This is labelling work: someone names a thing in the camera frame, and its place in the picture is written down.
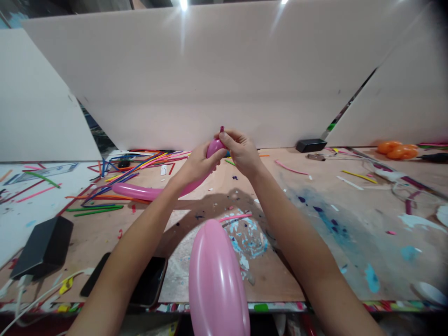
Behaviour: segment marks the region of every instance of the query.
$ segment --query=white object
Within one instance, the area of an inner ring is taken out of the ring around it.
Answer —
[[[419,282],[414,287],[419,292],[419,294],[428,301],[441,306],[448,306],[448,298],[436,287],[426,282]]]
[[[445,26],[436,9],[437,3],[428,4],[400,38],[325,139],[329,146],[446,139],[448,76],[440,45]]]
[[[0,161],[100,160],[78,101],[27,33],[0,29],[0,45]]]
[[[257,1],[22,25],[119,149],[194,148],[229,120],[257,147],[291,147],[321,136],[418,3]],[[169,127],[148,132],[155,123]]]
[[[397,182],[400,178],[407,176],[405,173],[399,171],[388,172],[382,169],[376,169],[374,173],[378,176],[385,178],[390,182]]]
[[[3,285],[3,287],[0,289],[0,299],[2,299],[7,293],[8,293],[8,288],[9,286],[11,286],[11,284],[13,283],[14,280],[9,279],[6,284]]]
[[[416,225],[422,225],[423,228],[427,230],[427,226],[429,226],[432,227],[433,229],[440,230],[448,234],[448,232],[442,226],[434,224],[433,222],[423,217],[408,215],[404,213],[401,216],[399,216],[399,218],[405,225],[407,225],[410,228],[413,228]]]
[[[340,176],[336,176],[338,179],[340,179],[340,180],[342,180],[342,181],[344,181],[345,183],[348,183],[349,185],[351,185],[351,186],[353,186],[353,187],[355,187],[356,189],[359,189],[359,190],[364,190],[364,188],[361,188],[360,186],[357,186],[356,184],[354,184],[353,182],[350,182],[350,181],[348,181],[348,180],[346,180],[346,179],[344,179],[343,177],[340,177]]]
[[[437,219],[440,220],[443,225],[448,226],[448,205],[441,205],[437,209],[436,215]]]

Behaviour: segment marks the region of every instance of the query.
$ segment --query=black box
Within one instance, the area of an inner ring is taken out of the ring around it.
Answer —
[[[36,225],[9,277],[31,274],[36,281],[62,267],[72,231],[73,223],[60,216]]]
[[[295,149],[301,153],[318,152],[324,149],[327,143],[321,139],[300,140]]]

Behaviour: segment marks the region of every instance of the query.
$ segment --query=orange balloon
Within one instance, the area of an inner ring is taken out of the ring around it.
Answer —
[[[414,148],[415,145],[400,145],[387,153],[387,157],[393,160],[409,160],[416,157],[419,151]]]
[[[400,145],[402,145],[402,143],[399,141],[384,141],[378,145],[377,152],[380,154],[387,154]]]

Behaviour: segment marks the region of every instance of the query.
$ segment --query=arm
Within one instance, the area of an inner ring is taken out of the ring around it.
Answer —
[[[269,228],[326,335],[384,335],[345,281],[325,242],[263,165],[254,143],[238,131],[227,133],[219,138],[251,182]]]
[[[131,295],[159,244],[185,186],[207,174],[227,153],[206,159],[208,143],[198,146],[165,189],[137,218],[113,249],[95,287],[68,335],[116,335]]]

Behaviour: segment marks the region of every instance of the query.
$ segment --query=forearm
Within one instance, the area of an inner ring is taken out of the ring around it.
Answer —
[[[151,260],[185,184],[173,178],[112,251],[72,335],[115,335],[141,274]]]
[[[382,335],[331,251],[263,166],[251,178],[270,230],[305,290],[326,335]]]

